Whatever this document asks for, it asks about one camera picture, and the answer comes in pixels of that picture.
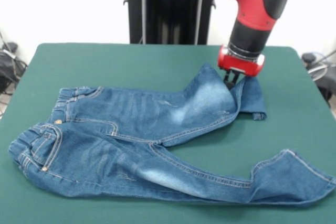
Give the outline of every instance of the elastic waistband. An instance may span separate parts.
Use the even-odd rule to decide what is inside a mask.
[[[76,88],[62,88],[56,100],[56,104],[47,120],[47,123],[60,124],[70,121],[70,104],[82,97],[94,96],[102,90],[102,87],[76,87]]]

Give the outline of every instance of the black cable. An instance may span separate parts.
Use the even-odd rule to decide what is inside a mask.
[[[12,61],[13,69],[11,70],[12,75],[9,75],[8,72],[2,71],[1,75],[10,80],[11,82],[17,84],[21,78],[21,76],[26,71],[28,65],[24,63],[22,60],[19,60],[18,58],[12,58],[10,55],[8,55],[5,51],[0,50],[1,53],[3,53],[4,56],[8,57],[8,60],[10,59]]]
[[[6,48],[8,49],[9,52],[12,52],[10,47],[8,46],[7,42],[4,40],[4,37],[2,36],[2,33],[0,31],[0,39],[2,41],[2,43],[6,46]]]
[[[329,53],[328,55],[324,56],[322,59],[316,61],[313,65],[311,65],[311,67],[309,69],[312,69],[313,67],[316,67],[320,62],[328,59],[329,57],[333,56],[334,54],[336,54],[336,49],[334,51],[332,51],[331,53]]]

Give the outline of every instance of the blue jeans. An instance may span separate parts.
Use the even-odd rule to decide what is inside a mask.
[[[18,136],[9,153],[36,187],[66,197],[307,206],[335,189],[334,177],[292,150],[258,163],[249,179],[209,173],[167,150],[232,123],[238,113],[266,118],[257,79],[245,77],[228,90],[209,65],[176,93],[61,89],[49,120]]]

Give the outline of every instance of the seam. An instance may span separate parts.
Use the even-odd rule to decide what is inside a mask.
[[[103,120],[97,120],[97,119],[87,119],[87,118],[74,118],[72,121],[74,122],[96,122],[96,123],[105,123],[105,124],[110,124],[113,126],[113,132],[112,135],[116,134],[118,131],[118,126],[110,121],[103,121]]]
[[[34,156],[36,155],[36,153],[40,150],[40,148],[44,145],[44,143],[45,143],[47,140],[49,140],[49,139],[50,139],[49,137],[46,138],[46,139],[40,144],[40,146],[36,149],[35,152],[32,151],[33,157],[34,157]]]
[[[103,87],[99,86],[99,87],[96,88],[96,90],[92,94],[77,95],[75,97],[75,99],[80,100],[80,99],[83,99],[83,98],[95,98],[98,95],[100,95],[102,91],[103,91]]]
[[[23,156],[25,156],[27,159],[28,159],[28,163],[31,163],[33,165],[35,165],[41,172],[43,173],[48,173],[48,174],[51,174],[55,177],[58,177],[58,178],[62,178],[62,179],[65,179],[67,181],[70,181],[70,182],[73,182],[73,183],[87,183],[87,184],[93,184],[93,185],[97,185],[97,186],[100,186],[100,187],[104,187],[104,185],[101,185],[101,184],[98,184],[98,183],[94,183],[94,182],[88,182],[88,181],[78,181],[78,180],[72,180],[72,179],[69,179],[69,178],[64,178],[56,173],[52,173],[50,171],[44,171],[44,170],[41,170],[40,166],[38,166],[30,157],[28,157],[26,154],[22,154]],[[160,192],[167,192],[167,193],[172,193],[172,194],[180,194],[179,191],[170,191],[170,190],[157,190],[157,189],[154,189],[154,188],[148,188],[149,190],[154,190],[154,191],[160,191]]]
[[[22,162],[22,169],[25,170],[27,167],[27,163],[29,162],[29,158],[25,157],[24,161]]]
[[[189,84],[182,90],[180,91],[176,91],[176,92],[169,92],[169,91],[159,91],[159,90],[140,90],[140,89],[136,89],[136,88],[112,88],[111,90],[113,91],[133,91],[134,93],[150,93],[150,94],[154,94],[154,95],[158,95],[158,96],[162,96],[162,95],[166,95],[166,94],[179,94],[179,93],[183,93],[184,91],[190,89],[190,87],[192,87],[193,85],[195,85],[194,83],[194,80],[197,79],[198,76],[200,76],[203,72],[205,72],[205,70],[207,69],[211,69],[212,67],[211,66],[206,66],[206,67],[203,67],[203,69],[201,69],[197,75],[195,77],[193,77],[193,79],[189,82]]]
[[[303,161],[302,159],[300,159],[294,152],[292,152],[291,150],[286,150],[288,153],[290,153],[295,159],[297,159],[301,164],[303,164],[309,171],[311,171],[312,173],[314,173],[316,176],[318,176],[319,178],[323,179],[324,181],[336,184],[333,182],[333,179],[327,179],[326,177],[324,177],[322,174],[317,173],[315,170],[313,170],[305,161]]]
[[[23,165],[23,169],[26,169],[27,168],[27,166],[28,166],[28,163],[29,163],[29,158],[26,158],[27,160],[25,160],[25,162],[26,162],[26,164],[25,165]]]
[[[252,170],[252,181],[254,181],[254,177],[255,174],[257,173],[257,171],[263,169],[264,167],[266,167],[267,165],[273,164],[276,161],[278,161],[280,158],[282,158],[285,155],[286,151],[281,151],[278,155],[274,156],[271,159],[265,160],[265,161],[261,161],[258,164],[256,164]]]
[[[22,164],[22,160],[23,160],[23,158],[24,158],[24,152],[20,153],[20,155],[18,156],[17,163],[18,163],[19,165]]]
[[[46,167],[49,167],[52,164],[54,158],[56,157],[56,155],[57,155],[57,153],[60,149],[61,143],[62,143],[62,131],[57,126],[52,126],[50,128],[55,131],[56,139],[55,139],[53,148],[51,149],[51,152],[50,152],[50,154],[49,154],[49,156],[48,156],[48,158],[45,162]]]
[[[162,143],[165,143],[167,141],[174,140],[174,139],[176,139],[178,137],[186,136],[188,134],[195,133],[195,132],[198,132],[198,131],[201,131],[201,130],[205,130],[207,128],[216,126],[216,125],[221,124],[223,122],[226,122],[232,116],[233,115],[226,116],[226,117],[224,117],[222,119],[219,119],[219,120],[217,120],[217,121],[215,121],[215,122],[213,122],[213,123],[211,123],[211,124],[209,124],[207,126],[194,128],[194,129],[191,129],[191,130],[188,130],[188,131],[184,131],[184,132],[181,132],[181,133],[178,133],[178,134],[167,136],[165,138],[159,138],[159,139],[154,139],[154,140],[145,140],[145,139],[141,139],[141,138],[137,138],[137,137],[132,137],[132,136],[127,136],[127,135],[121,135],[121,134],[115,134],[114,136],[122,137],[122,138],[125,138],[127,140],[134,140],[134,141],[146,142],[146,143],[149,143],[149,142],[162,142]]]
[[[171,164],[173,164],[174,166],[181,168],[183,170],[185,170],[186,172],[190,173],[190,174],[194,174],[196,176],[200,176],[202,179],[211,181],[211,182],[215,182],[218,184],[223,184],[226,186],[232,186],[232,187],[240,187],[240,188],[250,188],[252,182],[243,182],[243,181],[239,181],[239,180],[234,180],[234,179],[228,179],[228,178],[222,178],[222,177],[218,177],[215,175],[211,175],[211,174],[207,174],[207,173],[203,173],[197,170],[194,170],[190,167],[187,167],[171,158],[169,158],[168,156],[164,155],[161,152],[158,152],[157,150],[155,150],[153,144],[149,144],[150,149],[158,156],[160,156],[161,158],[169,161]]]
[[[65,106],[65,111],[64,111],[64,113],[65,113],[65,121],[66,122],[70,121],[70,115],[69,115],[70,109],[69,109],[69,107],[70,107],[70,103],[67,103],[67,105]]]

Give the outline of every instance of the green table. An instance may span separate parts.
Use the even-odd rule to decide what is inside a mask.
[[[177,91],[218,46],[43,44],[0,121],[0,223],[335,223],[336,194],[308,209],[175,204],[126,198],[68,199],[32,186],[12,163],[9,143],[47,120],[62,87],[119,86]],[[193,165],[248,177],[257,162],[292,148],[336,175],[336,123],[296,52],[265,49],[259,75],[268,119],[240,115],[230,126],[171,148]]]

